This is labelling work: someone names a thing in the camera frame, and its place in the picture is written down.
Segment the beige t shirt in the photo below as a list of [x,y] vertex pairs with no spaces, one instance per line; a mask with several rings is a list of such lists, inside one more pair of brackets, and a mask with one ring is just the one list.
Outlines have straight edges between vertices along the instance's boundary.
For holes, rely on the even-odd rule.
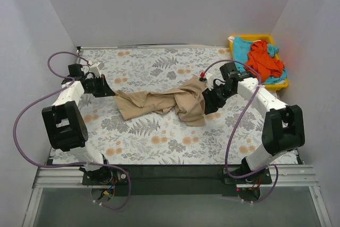
[[124,120],[151,112],[166,114],[173,109],[187,126],[202,127],[205,125],[205,100],[202,95],[205,89],[204,82],[192,77],[181,86],[163,93],[124,93],[118,90],[113,98]]

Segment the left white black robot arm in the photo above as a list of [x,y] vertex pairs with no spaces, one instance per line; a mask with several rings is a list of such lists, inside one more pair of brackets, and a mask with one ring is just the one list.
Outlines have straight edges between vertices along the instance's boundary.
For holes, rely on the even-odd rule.
[[63,91],[52,106],[43,108],[42,118],[51,146],[84,162],[80,171],[90,180],[108,184],[113,171],[106,166],[105,156],[88,142],[89,133],[78,108],[84,94],[97,98],[115,95],[101,73],[103,66],[95,63],[85,72],[81,64],[69,65],[69,76],[62,81]]

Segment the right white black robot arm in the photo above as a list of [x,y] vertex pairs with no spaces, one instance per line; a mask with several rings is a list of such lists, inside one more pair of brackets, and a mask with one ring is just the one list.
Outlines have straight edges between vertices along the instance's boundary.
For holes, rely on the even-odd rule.
[[253,106],[263,117],[261,145],[242,160],[237,170],[225,170],[232,179],[252,183],[275,159],[305,144],[303,113],[298,105],[288,105],[274,97],[262,86],[261,76],[254,69],[241,72],[237,63],[223,60],[219,68],[221,79],[204,70],[199,80],[207,84],[202,93],[206,115],[217,112],[229,98],[239,95],[247,100],[247,107]]

